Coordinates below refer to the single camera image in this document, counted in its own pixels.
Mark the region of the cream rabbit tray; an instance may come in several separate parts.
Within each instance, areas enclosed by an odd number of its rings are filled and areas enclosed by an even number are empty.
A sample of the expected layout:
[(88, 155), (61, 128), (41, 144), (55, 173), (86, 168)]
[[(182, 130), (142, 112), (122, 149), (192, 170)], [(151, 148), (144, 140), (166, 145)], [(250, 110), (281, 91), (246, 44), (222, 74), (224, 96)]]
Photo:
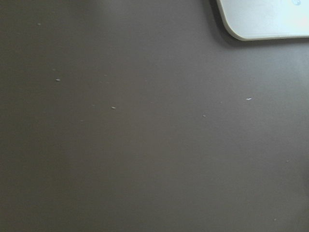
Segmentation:
[(307, 38), (307, 0), (218, 0), (225, 29), (240, 41)]

